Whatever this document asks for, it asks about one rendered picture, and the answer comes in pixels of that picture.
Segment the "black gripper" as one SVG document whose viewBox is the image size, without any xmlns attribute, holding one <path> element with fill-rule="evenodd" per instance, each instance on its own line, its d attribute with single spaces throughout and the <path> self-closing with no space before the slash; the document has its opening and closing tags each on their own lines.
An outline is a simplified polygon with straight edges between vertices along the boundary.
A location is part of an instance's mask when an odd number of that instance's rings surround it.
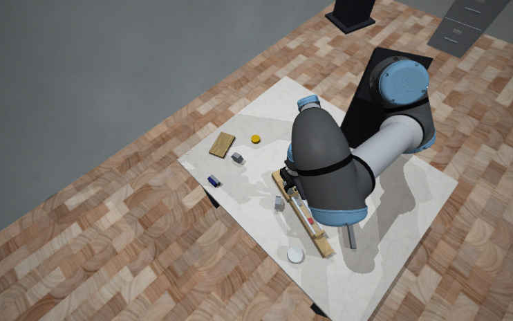
<svg viewBox="0 0 513 321">
<path fill-rule="evenodd" d="M 285 166 L 286 167 L 286 166 Z M 291 189 L 295 186 L 293 180 L 291 177 L 293 178 L 297 178 L 299 176 L 293 176 L 293 175 L 290 175 L 285 167 L 281 168 L 280 169 L 280 176 L 281 178 L 283 179 L 283 185 L 284 185 L 284 190 L 286 191 L 286 194 L 290 194 L 291 193 Z M 285 181 L 285 182 L 284 182 Z"/>
</svg>

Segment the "tan wooden block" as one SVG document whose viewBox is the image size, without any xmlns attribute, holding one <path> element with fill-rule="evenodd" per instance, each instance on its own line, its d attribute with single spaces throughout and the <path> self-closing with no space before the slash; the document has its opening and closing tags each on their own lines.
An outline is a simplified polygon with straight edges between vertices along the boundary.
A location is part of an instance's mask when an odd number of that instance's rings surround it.
<svg viewBox="0 0 513 321">
<path fill-rule="evenodd" d="M 221 132 L 209 150 L 209 154 L 224 158 L 232 143 L 234 142 L 235 136 Z"/>
</svg>

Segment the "grey cylinder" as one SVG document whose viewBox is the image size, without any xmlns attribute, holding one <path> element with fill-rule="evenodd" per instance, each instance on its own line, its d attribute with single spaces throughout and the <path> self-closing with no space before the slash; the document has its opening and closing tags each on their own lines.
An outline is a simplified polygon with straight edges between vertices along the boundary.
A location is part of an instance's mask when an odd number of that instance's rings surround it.
<svg viewBox="0 0 513 321">
<path fill-rule="evenodd" d="M 288 250 L 287 257 L 291 263 L 297 264 L 302 260 L 303 252 L 299 247 L 293 246 Z"/>
</svg>

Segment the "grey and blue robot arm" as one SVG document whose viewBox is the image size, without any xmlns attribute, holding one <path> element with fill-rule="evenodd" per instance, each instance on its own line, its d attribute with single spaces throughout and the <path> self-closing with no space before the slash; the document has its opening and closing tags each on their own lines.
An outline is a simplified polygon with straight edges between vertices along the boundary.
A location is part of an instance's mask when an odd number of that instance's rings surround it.
<svg viewBox="0 0 513 321">
<path fill-rule="evenodd" d="M 386 58 L 372 70 L 369 88 L 382 101 L 386 120 L 353 151 L 317 95 L 298 100 L 286 171 L 299 176 L 291 178 L 318 223 L 342 227 L 365 219 L 365 200 L 376 178 L 406 149 L 403 154 L 413 154 L 435 143 L 429 74 L 421 64 L 404 59 L 409 58 Z"/>
</svg>

